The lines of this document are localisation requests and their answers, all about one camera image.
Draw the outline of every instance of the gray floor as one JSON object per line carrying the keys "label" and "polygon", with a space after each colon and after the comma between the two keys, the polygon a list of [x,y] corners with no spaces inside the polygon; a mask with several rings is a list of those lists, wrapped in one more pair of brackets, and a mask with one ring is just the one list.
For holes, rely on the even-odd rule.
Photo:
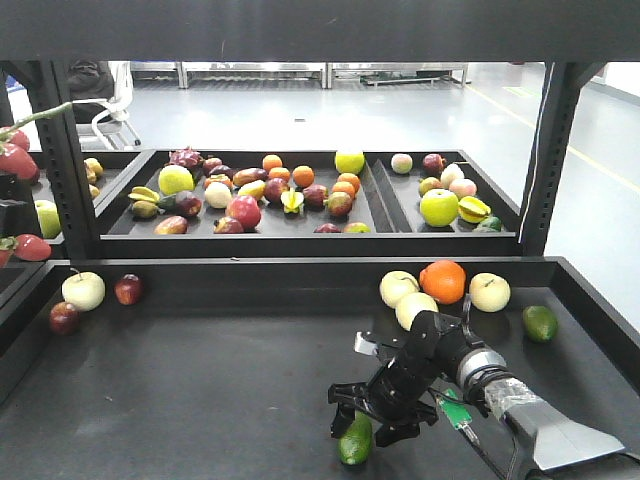
{"label": "gray floor", "polygon": [[[543,68],[474,64],[472,83],[366,87],[317,81],[136,82],[131,122],[144,148],[465,150],[517,203]],[[505,87],[519,87],[515,92]],[[562,255],[640,329],[640,107],[586,88],[545,254]]]}

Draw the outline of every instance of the black tray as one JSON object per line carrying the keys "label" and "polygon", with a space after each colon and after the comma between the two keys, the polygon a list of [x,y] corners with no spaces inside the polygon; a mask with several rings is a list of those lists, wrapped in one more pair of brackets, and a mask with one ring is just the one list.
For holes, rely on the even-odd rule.
{"label": "black tray", "polygon": [[[403,338],[379,299],[379,279],[394,269],[417,274],[432,260],[77,263],[102,275],[108,294],[72,337],[47,329],[69,275],[66,262],[48,262],[1,313],[3,324],[22,327],[0,358],[3,472],[15,480],[493,479],[444,418],[417,439],[375,449],[356,471],[340,465],[329,438],[328,386],[368,380],[378,366],[352,351],[355,332]],[[503,312],[471,314],[476,333],[511,370],[574,420],[640,451],[637,332],[563,259],[458,261],[469,277],[491,271],[513,287]],[[147,284],[137,306],[120,306],[111,292],[126,272]],[[558,315],[550,344],[523,338],[521,310],[529,304]],[[506,465],[509,435],[472,415],[487,449]]]}
{"label": "black tray", "polygon": [[[388,152],[371,152],[369,160],[378,184],[380,193],[392,212],[393,218],[399,219],[396,227],[401,232],[441,233],[456,232],[469,233],[477,225],[456,218],[446,227],[431,227],[420,213],[420,195],[418,185],[422,178],[426,178],[422,168],[425,152],[405,152],[413,158],[413,168],[406,175],[394,173],[391,169],[391,157]],[[447,159],[447,165],[458,164],[464,172],[465,178],[473,180],[478,187],[477,197],[491,207],[491,213],[502,220],[503,231],[516,232],[519,226],[519,208],[506,193],[489,178],[489,176],[461,150],[450,150],[439,153]]]}
{"label": "black tray", "polygon": [[[104,168],[104,174],[96,182],[96,187],[100,189],[100,195],[93,200],[94,207],[100,205],[102,200],[107,196],[109,191],[118,184],[118,176],[134,161],[140,152],[110,152],[110,151],[87,151],[82,152],[83,158],[96,158]],[[53,193],[47,172],[43,168],[42,152],[30,152],[36,164],[40,167],[40,180],[31,187],[33,200],[50,200],[54,201]],[[54,258],[64,258],[64,237],[62,234],[56,238],[47,240],[54,249]]]}
{"label": "black tray", "polygon": [[11,259],[0,268],[0,307],[42,266],[42,262],[23,262]]}
{"label": "black tray", "polygon": [[[203,156],[215,155],[233,168],[260,166],[267,153],[218,151],[201,152]],[[335,152],[275,152],[290,170],[297,165],[309,165],[316,172],[318,183],[330,187],[338,173],[333,164]],[[461,155],[448,152],[450,156]],[[388,178],[378,178],[371,165],[378,162],[380,156],[389,153],[365,152],[367,164],[361,173],[362,188],[358,193],[354,210],[346,219],[333,219],[327,212],[308,209],[304,216],[285,216],[280,208],[263,208],[263,219],[257,227],[258,233],[240,235],[214,235],[213,222],[222,216],[222,212],[203,208],[197,218],[190,221],[185,235],[159,236],[153,234],[153,228],[162,217],[151,221],[134,220],[128,211],[130,204],[127,194],[136,185],[147,185],[157,190],[157,174],[167,162],[168,152],[158,151],[149,155],[148,161],[139,163],[127,178],[123,178],[116,191],[105,197],[96,209],[101,232],[102,256],[106,258],[157,258],[157,257],[255,257],[255,256],[393,256],[398,254],[397,240],[402,238],[402,254],[421,256],[425,250],[434,255],[503,255],[519,252],[515,238],[515,228],[511,232],[469,233],[438,231],[429,233],[405,233],[403,225],[408,223],[402,209],[397,207],[398,200],[389,199],[384,192]],[[493,203],[507,217],[505,225],[515,227],[517,214],[500,190],[485,178],[475,165],[465,165],[470,178],[478,179],[479,187],[491,196]],[[200,180],[195,193],[204,198]],[[367,223],[372,232],[367,234],[314,234],[313,229],[321,223],[332,221],[338,226],[347,222]]]}

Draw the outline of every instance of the yellow apple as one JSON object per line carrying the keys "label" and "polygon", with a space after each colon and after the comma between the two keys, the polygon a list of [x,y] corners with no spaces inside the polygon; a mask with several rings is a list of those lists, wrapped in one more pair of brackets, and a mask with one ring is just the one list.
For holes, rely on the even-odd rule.
{"label": "yellow apple", "polygon": [[436,301],[426,293],[416,292],[405,295],[396,305],[396,318],[402,328],[409,331],[413,320],[423,310],[437,312]]}
{"label": "yellow apple", "polygon": [[380,281],[382,301],[391,308],[396,308],[400,299],[405,295],[419,291],[420,286],[416,278],[409,272],[402,270],[389,272]]}
{"label": "yellow apple", "polygon": [[502,310],[511,298],[511,287],[502,277],[493,273],[478,273],[469,284],[471,303],[483,312]]}

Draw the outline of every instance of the green avocado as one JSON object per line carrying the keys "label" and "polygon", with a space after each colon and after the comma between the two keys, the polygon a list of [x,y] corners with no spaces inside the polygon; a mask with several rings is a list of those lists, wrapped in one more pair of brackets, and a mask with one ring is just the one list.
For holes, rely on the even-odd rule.
{"label": "green avocado", "polygon": [[346,465],[359,465],[364,463],[371,453],[373,427],[371,420],[364,413],[356,412],[356,417],[338,440],[338,453],[340,461]]}
{"label": "green avocado", "polygon": [[558,319],[542,305],[526,307],[522,311],[522,321],[527,337],[536,343],[549,342],[558,332]]}

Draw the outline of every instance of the red apple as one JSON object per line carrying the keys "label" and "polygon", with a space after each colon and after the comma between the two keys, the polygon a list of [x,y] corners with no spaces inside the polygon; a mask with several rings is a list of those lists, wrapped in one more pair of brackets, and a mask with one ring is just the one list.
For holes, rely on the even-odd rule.
{"label": "red apple", "polygon": [[258,202],[251,195],[240,195],[231,200],[225,215],[238,220],[245,231],[255,228],[262,218]]}
{"label": "red apple", "polygon": [[243,233],[242,224],[233,217],[222,217],[214,222],[213,233]]}
{"label": "red apple", "polygon": [[428,177],[440,177],[444,166],[447,164],[447,159],[440,156],[438,153],[429,153],[425,155],[422,160],[422,166]]}
{"label": "red apple", "polygon": [[333,223],[323,223],[313,231],[313,233],[341,233],[340,228]]}
{"label": "red apple", "polygon": [[134,305],[140,301],[143,292],[142,280],[133,273],[127,273],[118,280],[113,288],[118,302],[122,305]]}
{"label": "red apple", "polygon": [[305,205],[324,208],[324,202],[327,199],[328,190],[324,185],[314,183],[302,190],[302,194],[304,195]]}
{"label": "red apple", "polygon": [[280,197],[289,191],[289,184],[284,178],[270,178],[264,186],[264,198],[276,205],[282,205]]}
{"label": "red apple", "polygon": [[202,174],[205,177],[211,175],[211,170],[215,167],[222,165],[222,160],[217,157],[207,158],[204,162],[202,162]]}
{"label": "red apple", "polygon": [[80,328],[80,310],[73,303],[56,303],[49,312],[49,328],[56,335],[71,335]]}
{"label": "red apple", "polygon": [[202,209],[202,200],[189,190],[176,193],[176,205],[174,211],[186,218],[195,217]]}
{"label": "red apple", "polygon": [[327,199],[327,210],[332,217],[344,217],[353,208],[351,195],[345,192],[333,192]]}

